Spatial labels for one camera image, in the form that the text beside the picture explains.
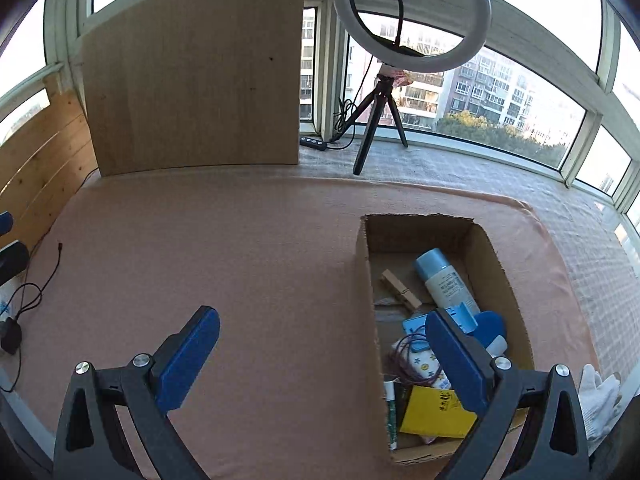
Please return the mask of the patterned tissue pack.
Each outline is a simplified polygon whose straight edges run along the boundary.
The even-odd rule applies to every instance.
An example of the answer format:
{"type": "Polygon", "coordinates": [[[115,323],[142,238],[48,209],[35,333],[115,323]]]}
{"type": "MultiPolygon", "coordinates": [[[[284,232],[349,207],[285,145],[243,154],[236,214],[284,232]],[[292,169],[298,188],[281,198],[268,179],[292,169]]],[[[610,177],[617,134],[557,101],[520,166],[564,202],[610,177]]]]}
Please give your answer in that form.
{"type": "Polygon", "coordinates": [[[431,349],[414,352],[408,336],[392,344],[390,362],[396,367],[398,377],[407,384],[439,390],[451,388],[435,353],[431,349]]]}

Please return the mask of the blue round case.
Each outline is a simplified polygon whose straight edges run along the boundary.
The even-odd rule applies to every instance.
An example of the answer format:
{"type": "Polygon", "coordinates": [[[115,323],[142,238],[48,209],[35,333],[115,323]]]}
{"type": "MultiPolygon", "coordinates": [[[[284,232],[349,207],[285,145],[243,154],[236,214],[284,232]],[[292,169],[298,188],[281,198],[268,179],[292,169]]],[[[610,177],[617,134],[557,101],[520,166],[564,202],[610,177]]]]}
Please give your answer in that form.
{"type": "Polygon", "coordinates": [[[471,335],[487,348],[498,337],[506,339],[506,322],[503,317],[494,311],[480,311],[474,316],[477,326],[471,335]]]}

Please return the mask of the yellow black card pack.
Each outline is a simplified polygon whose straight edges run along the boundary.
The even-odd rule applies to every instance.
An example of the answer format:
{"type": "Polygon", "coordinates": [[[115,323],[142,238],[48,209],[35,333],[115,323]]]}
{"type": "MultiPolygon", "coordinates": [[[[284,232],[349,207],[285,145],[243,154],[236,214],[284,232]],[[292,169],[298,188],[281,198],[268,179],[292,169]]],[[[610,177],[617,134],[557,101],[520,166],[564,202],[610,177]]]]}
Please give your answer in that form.
{"type": "Polygon", "coordinates": [[[463,408],[454,390],[413,387],[399,431],[421,437],[464,438],[477,416],[463,408]]]}

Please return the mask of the white lotion bottle blue cap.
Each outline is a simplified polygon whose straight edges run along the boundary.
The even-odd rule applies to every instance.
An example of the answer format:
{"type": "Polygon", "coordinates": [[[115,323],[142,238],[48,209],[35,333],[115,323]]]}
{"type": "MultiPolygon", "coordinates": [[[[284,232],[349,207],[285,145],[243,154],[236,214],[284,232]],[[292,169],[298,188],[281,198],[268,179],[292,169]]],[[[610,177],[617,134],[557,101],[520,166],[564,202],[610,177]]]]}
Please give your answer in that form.
{"type": "Polygon", "coordinates": [[[465,282],[439,248],[424,252],[413,265],[437,307],[447,309],[464,304],[472,316],[480,313],[465,282]]]}

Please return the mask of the green white glue stick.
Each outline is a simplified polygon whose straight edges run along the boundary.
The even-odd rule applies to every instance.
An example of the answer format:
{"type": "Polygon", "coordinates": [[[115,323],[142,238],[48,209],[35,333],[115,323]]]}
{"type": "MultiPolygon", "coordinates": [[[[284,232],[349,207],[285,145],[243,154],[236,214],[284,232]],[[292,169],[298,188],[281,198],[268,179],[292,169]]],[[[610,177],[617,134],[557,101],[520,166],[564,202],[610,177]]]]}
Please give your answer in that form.
{"type": "Polygon", "coordinates": [[[397,450],[397,415],[395,401],[395,378],[385,375],[383,380],[386,404],[386,430],[390,452],[397,450]]]}

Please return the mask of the cardboard box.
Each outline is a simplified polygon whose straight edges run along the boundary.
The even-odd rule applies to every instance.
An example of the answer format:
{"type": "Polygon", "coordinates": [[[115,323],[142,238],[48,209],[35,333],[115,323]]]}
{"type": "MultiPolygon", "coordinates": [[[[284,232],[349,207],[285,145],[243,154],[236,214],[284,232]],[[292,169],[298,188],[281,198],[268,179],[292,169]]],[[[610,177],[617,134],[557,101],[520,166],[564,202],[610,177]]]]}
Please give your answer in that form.
{"type": "Polygon", "coordinates": [[[420,280],[413,261],[439,248],[458,271],[480,310],[500,314],[506,322],[506,356],[518,367],[534,367],[532,346],[502,261],[486,231],[467,218],[446,214],[367,214],[361,219],[357,257],[361,262],[364,293],[375,313],[375,341],[381,372],[392,376],[392,344],[404,336],[401,322],[436,307],[420,280]],[[422,301],[410,312],[381,281],[391,270],[422,301]]]}

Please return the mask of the wooden clothespin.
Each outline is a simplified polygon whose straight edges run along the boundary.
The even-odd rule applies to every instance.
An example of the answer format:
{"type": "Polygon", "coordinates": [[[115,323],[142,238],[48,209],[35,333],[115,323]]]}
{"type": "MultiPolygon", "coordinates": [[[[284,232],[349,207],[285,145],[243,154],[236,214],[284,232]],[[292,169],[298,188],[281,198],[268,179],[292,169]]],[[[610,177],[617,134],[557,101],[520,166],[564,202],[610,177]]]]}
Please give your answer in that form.
{"type": "Polygon", "coordinates": [[[382,272],[381,281],[410,312],[416,312],[422,306],[422,301],[391,270],[382,272]]]}

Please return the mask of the white power adapter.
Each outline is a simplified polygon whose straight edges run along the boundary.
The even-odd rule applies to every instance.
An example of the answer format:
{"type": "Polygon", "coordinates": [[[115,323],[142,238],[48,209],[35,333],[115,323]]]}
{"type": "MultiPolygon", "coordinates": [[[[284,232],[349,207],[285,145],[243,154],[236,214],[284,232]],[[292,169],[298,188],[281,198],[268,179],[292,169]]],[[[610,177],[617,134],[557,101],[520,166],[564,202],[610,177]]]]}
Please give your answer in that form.
{"type": "Polygon", "coordinates": [[[486,351],[493,359],[498,358],[498,356],[505,356],[506,350],[508,350],[508,343],[506,342],[506,338],[501,335],[498,335],[486,347],[486,351]]]}

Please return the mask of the white power strip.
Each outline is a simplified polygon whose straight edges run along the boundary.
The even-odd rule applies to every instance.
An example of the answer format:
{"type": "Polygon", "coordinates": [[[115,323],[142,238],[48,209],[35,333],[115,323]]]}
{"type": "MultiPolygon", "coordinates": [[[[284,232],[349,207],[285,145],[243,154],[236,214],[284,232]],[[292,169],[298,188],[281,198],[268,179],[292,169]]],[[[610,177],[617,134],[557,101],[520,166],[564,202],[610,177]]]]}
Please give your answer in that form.
{"type": "Polygon", "coordinates": [[[11,301],[14,292],[17,287],[22,284],[20,278],[12,278],[0,287],[0,320],[3,321],[8,315],[12,313],[11,301]]]}

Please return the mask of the pine slat headboard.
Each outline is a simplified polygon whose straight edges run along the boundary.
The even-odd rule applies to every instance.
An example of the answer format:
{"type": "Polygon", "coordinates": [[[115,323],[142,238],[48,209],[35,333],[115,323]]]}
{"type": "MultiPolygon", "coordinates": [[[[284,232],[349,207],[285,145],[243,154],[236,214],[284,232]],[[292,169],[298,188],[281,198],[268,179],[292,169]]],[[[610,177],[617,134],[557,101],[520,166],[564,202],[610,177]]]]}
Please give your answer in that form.
{"type": "Polygon", "coordinates": [[[3,246],[20,240],[34,248],[98,168],[77,91],[64,88],[58,75],[43,82],[49,106],[1,145],[1,210],[13,218],[3,246]]]}

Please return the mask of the black plug adapter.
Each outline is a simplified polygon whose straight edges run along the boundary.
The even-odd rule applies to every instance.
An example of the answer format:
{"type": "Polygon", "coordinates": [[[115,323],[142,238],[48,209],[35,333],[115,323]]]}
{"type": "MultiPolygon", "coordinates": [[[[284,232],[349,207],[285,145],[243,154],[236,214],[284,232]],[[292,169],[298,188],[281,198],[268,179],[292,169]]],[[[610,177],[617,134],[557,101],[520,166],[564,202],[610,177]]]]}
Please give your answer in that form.
{"type": "Polygon", "coordinates": [[[22,329],[14,318],[8,316],[0,322],[0,346],[1,349],[14,356],[22,343],[22,329]]]}

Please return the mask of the white work glove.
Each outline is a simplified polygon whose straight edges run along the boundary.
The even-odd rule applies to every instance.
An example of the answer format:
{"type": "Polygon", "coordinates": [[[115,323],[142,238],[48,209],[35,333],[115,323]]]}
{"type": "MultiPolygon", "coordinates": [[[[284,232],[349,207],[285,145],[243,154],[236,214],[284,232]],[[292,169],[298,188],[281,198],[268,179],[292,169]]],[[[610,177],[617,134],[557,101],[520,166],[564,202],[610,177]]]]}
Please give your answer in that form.
{"type": "Polygon", "coordinates": [[[587,442],[592,448],[608,435],[620,412],[620,380],[616,375],[602,378],[592,364],[586,364],[580,375],[578,399],[587,442]]]}

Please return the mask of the black power strip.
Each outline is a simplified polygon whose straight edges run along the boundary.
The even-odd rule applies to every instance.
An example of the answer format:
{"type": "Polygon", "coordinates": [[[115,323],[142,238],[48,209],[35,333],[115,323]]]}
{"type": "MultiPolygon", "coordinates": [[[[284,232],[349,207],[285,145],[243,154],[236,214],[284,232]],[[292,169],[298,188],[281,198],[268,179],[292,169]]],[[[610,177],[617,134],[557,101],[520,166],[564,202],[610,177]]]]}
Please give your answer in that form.
{"type": "Polygon", "coordinates": [[[328,149],[328,144],[319,138],[314,136],[301,136],[299,138],[299,145],[305,148],[312,148],[320,152],[324,152],[328,149]]]}

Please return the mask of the large oak wood board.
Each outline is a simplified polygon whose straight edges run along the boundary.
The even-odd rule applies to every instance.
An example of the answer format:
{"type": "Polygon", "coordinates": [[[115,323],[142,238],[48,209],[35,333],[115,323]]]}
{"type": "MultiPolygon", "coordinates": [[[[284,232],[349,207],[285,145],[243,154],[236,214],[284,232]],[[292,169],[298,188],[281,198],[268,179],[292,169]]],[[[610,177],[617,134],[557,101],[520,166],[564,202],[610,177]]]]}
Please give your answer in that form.
{"type": "Polygon", "coordinates": [[[298,161],[304,0],[145,0],[82,40],[102,174],[298,161]]]}

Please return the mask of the black tripod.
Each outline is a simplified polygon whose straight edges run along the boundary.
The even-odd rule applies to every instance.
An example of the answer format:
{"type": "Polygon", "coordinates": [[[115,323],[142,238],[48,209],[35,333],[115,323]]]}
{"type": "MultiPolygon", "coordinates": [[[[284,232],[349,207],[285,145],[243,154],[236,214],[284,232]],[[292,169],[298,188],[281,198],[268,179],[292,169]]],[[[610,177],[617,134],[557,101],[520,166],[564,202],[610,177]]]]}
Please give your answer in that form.
{"type": "Polygon", "coordinates": [[[385,109],[390,110],[392,114],[393,122],[395,124],[400,143],[404,148],[408,148],[408,140],[405,134],[404,126],[400,118],[398,106],[393,98],[395,79],[391,76],[378,75],[376,76],[376,84],[374,89],[367,94],[363,100],[354,108],[348,117],[343,117],[338,120],[337,128],[330,137],[329,143],[337,142],[344,136],[344,133],[356,125],[360,116],[368,109],[372,108],[369,114],[366,128],[364,129],[363,138],[360,144],[358,154],[356,156],[354,166],[352,166],[352,173],[355,176],[360,176],[362,173],[364,164],[366,163],[371,145],[374,140],[376,130],[382,118],[385,109]]]}

